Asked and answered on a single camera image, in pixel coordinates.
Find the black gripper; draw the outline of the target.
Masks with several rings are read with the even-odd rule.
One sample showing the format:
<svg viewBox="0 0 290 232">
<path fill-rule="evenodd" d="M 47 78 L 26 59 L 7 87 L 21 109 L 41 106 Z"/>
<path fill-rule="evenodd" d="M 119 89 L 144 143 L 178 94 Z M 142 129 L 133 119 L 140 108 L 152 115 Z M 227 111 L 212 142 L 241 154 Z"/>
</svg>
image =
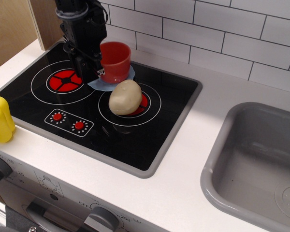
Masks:
<svg viewBox="0 0 290 232">
<path fill-rule="evenodd" d="M 101 65 L 100 44 L 106 38 L 108 14 L 104 9 L 60 10 L 60 25 L 66 44 L 64 51 L 72 59 L 75 72 L 84 84 L 105 75 Z"/>
</svg>

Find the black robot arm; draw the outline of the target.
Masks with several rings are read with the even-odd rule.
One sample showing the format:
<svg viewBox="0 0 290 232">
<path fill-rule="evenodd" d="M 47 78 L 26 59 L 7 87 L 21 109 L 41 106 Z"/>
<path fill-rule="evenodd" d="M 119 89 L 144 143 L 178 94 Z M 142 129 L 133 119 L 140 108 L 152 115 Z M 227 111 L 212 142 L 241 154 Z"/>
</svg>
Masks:
<svg viewBox="0 0 290 232">
<path fill-rule="evenodd" d="M 100 45 L 107 37 L 108 13 L 98 0 L 57 0 L 56 15 L 62 21 L 63 50 L 75 73 L 88 84 L 105 74 Z"/>
</svg>

